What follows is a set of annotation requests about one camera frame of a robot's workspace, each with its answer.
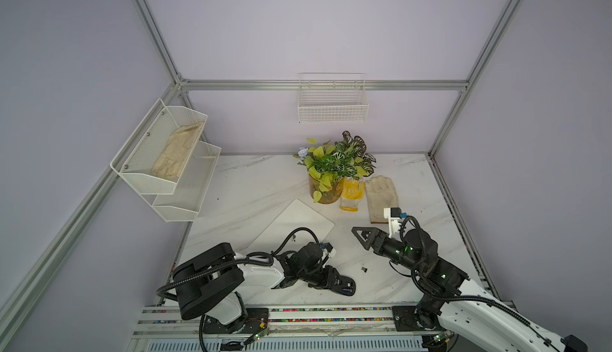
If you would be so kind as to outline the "black wireless mouse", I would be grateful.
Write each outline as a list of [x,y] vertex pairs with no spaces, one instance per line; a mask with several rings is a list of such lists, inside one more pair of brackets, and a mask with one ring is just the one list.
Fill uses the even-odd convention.
[[342,296],[354,296],[356,292],[355,280],[346,276],[337,276],[334,278],[330,290]]

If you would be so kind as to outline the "white laptop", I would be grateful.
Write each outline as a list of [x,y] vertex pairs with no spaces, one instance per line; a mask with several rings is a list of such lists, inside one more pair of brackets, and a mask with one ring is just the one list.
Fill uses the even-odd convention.
[[242,253],[270,253],[281,245],[295,229],[308,228],[319,241],[323,241],[335,224],[299,199],[292,201],[271,224],[245,248]]

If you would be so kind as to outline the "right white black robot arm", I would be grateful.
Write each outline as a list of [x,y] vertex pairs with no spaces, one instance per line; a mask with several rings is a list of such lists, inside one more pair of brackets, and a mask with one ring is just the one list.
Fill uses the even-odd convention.
[[376,227],[354,227],[366,250],[411,272],[422,293],[414,314],[424,329],[441,327],[486,351],[586,351],[583,340],[561,336],[525,318],[489,294],[466,272],[438,255],[438,243],[416,218],[400,216],[398,237]]

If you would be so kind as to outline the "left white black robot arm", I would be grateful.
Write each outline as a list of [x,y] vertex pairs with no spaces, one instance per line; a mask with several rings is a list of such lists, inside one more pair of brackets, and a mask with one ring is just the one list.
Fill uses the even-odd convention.
[[[299,232],[312,241],[299,250],[285,247]],[[255,251],[242,255],[231,244],[222,242],[172,272],[171,280],[157,288],[156,295],[177,302],[182,320],[199,320],[199,346],[205,350],[204,334],[250,333],[243,342],[230,342],[230,349],[246,348],[269,332],[269,310],[245,306],[243,293],[285,289],[303,281],[309,288],[341,296],[354,296],[356,283],[328,264],[334,253],[331,244],[322,242],[309,228],[296,228],[269,253]]]

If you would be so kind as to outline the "beige work glove on table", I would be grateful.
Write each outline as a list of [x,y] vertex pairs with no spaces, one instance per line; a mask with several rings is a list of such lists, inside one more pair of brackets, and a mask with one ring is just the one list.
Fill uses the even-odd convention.
[[395,185],[385,176],[378,176],[365,183],[370,223],[387,223],[385,208],[398,208],[399,200]]

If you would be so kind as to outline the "yellow glass cup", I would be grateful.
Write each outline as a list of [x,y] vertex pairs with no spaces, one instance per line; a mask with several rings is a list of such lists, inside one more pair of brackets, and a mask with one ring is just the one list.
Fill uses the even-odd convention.
[[359,203],[365,194],[365,183],[352,178],[345,178],[340,197],[339,208],[347,212],[359,210]]

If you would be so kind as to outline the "potted green plant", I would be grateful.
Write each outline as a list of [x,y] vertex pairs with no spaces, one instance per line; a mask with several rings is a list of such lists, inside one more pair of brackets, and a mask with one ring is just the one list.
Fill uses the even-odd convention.
[[359,135],[342,133],[339,141],[319,143],[308,140],[293,154],[297,164],[306,168],[312,200],[328,205],[340,199],[344,183],[352,179],[360,182],[375,172],[376,158],[368,152],[368,146]]

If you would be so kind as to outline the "beige glove in basket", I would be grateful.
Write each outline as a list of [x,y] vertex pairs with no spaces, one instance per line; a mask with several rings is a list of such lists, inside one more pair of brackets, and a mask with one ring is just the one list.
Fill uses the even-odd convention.
[[151,175],[177,182],[205,123],[181,126],[169,137],[166,146],[153,164]]

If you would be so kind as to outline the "aluminium front rail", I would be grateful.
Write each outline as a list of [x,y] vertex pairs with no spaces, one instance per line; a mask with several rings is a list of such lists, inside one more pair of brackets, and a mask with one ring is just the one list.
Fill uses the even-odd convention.
[[211,318],[183,320],[177,306],[145,307],[128,344],[130,351],[224,351],[230,342],[245,342],[246,351],[424,351],[425,342],[440,340],[453,349],[455,337],[438,328],[409,328],[390,304],[255,307],[245,326],[223,334]]

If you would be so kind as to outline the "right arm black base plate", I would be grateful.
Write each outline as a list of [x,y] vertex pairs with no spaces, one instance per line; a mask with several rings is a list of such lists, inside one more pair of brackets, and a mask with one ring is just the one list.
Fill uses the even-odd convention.
[[408,331],[442,331],[435,313],[418,306],[393,306],[391,308],[395,330]]

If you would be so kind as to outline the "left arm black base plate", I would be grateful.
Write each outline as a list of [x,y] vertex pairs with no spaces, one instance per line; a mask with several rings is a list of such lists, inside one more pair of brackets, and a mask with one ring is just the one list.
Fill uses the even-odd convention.
[[223,325],[216,318],[207,316],[202,326],[202,334],[254,334],[262,330],[262,324],[269,322],[269,309],[247,308],[246,313],[233,322]]

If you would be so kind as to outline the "white two-tier wall basket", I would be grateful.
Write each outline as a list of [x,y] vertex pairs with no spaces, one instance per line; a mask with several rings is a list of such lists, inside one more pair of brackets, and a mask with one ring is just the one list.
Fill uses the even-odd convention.
[[208,116],[158,100],[110,168],[166,222],[194,221],[221,148],[203,140]]

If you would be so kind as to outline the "aluminium frame profiles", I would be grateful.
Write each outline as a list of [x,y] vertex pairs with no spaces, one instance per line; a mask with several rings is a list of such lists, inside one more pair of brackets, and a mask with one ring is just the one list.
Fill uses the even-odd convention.
[[138,16],[143,22],[145,30],[159,56],[165,70],[168,71],[171,82],[162,95],[160,101],[153,104],[151,110],[145,115],[139,126],[128,138],[125,145],[119,150],[118,155],[111,161],[110,167],[103,173],[94,188],[81,202],[73,215],[64,225],[57,237],[51,242],[37,263],[28,272],[25,279],[20,283],[11,298],[1,310],[1,348],[6,350],[12,339],[21,331],[34,309],[46,294],[50,285],[54,282],[57,274],[69,259],[79,240],[85,234],[103,200],[106,199],[116,181],[122,178],[123,162],[128,157],[128,152],[136,148],[135,142],[140,139],[148,124],[154,123],[159,115],[164,112],[165,105],[172,102],[175,97],[180,97],[183,103],[191,103],[187,95],[190,90],[226,90],[226,91],[308,91],[314,95],[330,92],[336,95],[338,92],[348,91],[426,91],[426,90],[453,90],[459,92],[460,96],[454,102],[449,116],[445,119],[441,131],[436,136],[432,148],[427,155],[434,157],[441,148],[454,125],[460,111],[465,106],[468,97],[473,92],[482,72],[491,60],[500,41],[505,35],[511,20],[515,17],[524,0],[508,0],[497,19],[494,28],[487,38],[484,47],[479,54],[469,77],[464,81],[451,80],[366,80],[362,82],[349,80],[309,80],[306,82],[285,81],[262,81],[262,80],[182,80],[175,63],[170,57],[167,46],[163,40],[162,33],[153,17],[147,0],[132,0]]

